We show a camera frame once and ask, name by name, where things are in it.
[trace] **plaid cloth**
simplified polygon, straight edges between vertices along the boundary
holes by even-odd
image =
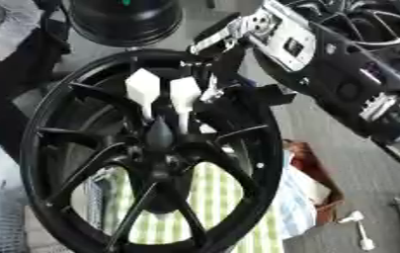
[[[293,187],[286,172],[291,155],[285,151],[284,174],[280,189],[265,216],[233,249],[233,253],[281,253],[282,240],[303,233],[315,224],[316,210],[302,193]],[[104,230],[114,233],[133,203],[128,176],[123,169],[114,169],[111,178],[111,201],[105,216]],[[227,217],[242,199],[239,183],[210,163],[195,168],[188,203],[197,213],[204,228],[209,229]],[[130,241],[140,244],[161,244],[189,239],[190,228],[183,216],[175,211],[155,215],[144,211],[135,222]]]

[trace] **center cap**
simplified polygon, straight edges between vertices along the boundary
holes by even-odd
[[[174,142],[171,129],[161,117],[155,120],[145,138],[149,149],[156,152],[169,151]]]

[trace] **person's arm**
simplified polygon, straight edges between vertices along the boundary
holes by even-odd
[[[6,11],[0,25],[0,60],[6,59],[39,26],[41,11],[34,0],[0,0]]]

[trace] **white 3d printed part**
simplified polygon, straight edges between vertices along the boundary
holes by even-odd
[[[186,77],[172,80],[170,90],[172,104],[180,117],[180,130],[186,133],[189,129],[189,115],[194,101],[201,95],[201,89],[194,77]]]
[[[139,69],[125,80],[127,97],[142,107],[143,115],[152,120],[152,103],[160,96],[161,80],[158,76]]]

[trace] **person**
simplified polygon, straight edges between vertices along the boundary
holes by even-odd
[[[0,146],[17,162],[28,119],[9,96],[37,62],[40,19],[34,0],[0,0]]]

